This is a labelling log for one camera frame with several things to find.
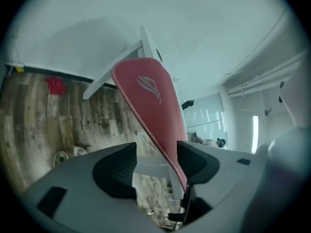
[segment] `logo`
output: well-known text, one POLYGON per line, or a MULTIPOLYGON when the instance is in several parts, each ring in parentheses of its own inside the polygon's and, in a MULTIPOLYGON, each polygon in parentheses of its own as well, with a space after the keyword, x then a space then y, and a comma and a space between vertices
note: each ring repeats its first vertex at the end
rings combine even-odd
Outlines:
POLYGON ((156 83, 153 79, 148 78, 146 76, 137 76, 137 82, 140 84, 140 86, 147 91, 152 92, 153 94, 156 95, 159 103, 161 104, 161 97, 160 97, 160 92, 156 86, 156 83))

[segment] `cable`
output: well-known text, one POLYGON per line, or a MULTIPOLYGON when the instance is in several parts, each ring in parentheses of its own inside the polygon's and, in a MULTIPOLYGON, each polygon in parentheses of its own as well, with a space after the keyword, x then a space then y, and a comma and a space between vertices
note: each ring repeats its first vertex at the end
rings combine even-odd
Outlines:
MULTIPOLYGON (((144 139, 144 137, 143 137, 142 135, 141 135, 141 138, 142 138, 142 140, 144 141, 144 143, 146 143, 147 146, 151 147, 151 146, 145 141, 145 139, 144 139)), ((155 156, 157 157, 157 155, 156 155, 156 150, 155 150, 153 147, 151 147, 151 148, 154 150, 155 156)))
POLYGON ((149 182, 149 184, 153 184, 153 183, 156 183, 156 182, 160 182, 160 181, 153 181, 153 182, 149 182))
POLYGON ((18 48, 17 48, 16 43, 15 43, 15 39, 13 41, 14 41, 14 47, 16 49, 17 61, 20 62, 20 60, 19 60, 19 52, 18 52, 18 48))

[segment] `wooden floor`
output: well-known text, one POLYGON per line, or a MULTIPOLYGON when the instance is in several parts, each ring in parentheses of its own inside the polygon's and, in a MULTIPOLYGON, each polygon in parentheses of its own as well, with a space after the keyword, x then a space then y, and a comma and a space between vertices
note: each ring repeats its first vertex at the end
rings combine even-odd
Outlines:
MULTIPOLYGON (((50 95, 45 79, 41 74, 14 73, 6 78, 1 90, 0 156, 2 168, 17 193, 52 169, 58 151, 72 158, 74 146, 104 149, 137 142, 138 155, 154 155, 136 135, 143 128, 118 90, 102 87, 84 101, 82 94, 88 84, 63 79, 66 94, 50 95)), ((134 174, 133 186, 142 211, 154 210, 152 220, 172 228, 174 223, 165 220, 164 213, 168 208, 177 213, 179 206, 172 203, 166 180, 134 174)))

